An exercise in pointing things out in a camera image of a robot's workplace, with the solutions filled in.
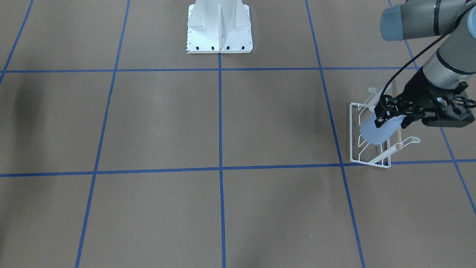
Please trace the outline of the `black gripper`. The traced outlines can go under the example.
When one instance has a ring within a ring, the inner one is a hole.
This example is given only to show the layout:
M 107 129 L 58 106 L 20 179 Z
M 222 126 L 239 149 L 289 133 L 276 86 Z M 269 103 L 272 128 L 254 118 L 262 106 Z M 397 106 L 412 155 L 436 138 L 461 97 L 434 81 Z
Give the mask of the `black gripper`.
M 427 78 L 421 67 L 398 97 L 381 96 L 374 108 L 377 128 L 406 129 L 426 116 L 469 116 L 470 100 L 464 78 L 436 83 Z

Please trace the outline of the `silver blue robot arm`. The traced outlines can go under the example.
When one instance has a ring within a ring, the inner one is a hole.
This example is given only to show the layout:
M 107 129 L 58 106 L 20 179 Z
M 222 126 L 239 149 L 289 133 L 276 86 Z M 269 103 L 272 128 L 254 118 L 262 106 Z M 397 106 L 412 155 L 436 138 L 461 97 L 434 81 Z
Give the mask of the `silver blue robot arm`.
M 475 75 L 474 0 L 407 0 L 383 11 L 380 32 L 386 41 L 437 38 L 413 60 L 441 45 L 403 92 L 396 97 L 381 93 L 374 127 L 392 123 L 406 128 L 420 120 L 427 127 L 461 128 L 475 121 L 475 101 L 466 94 Z

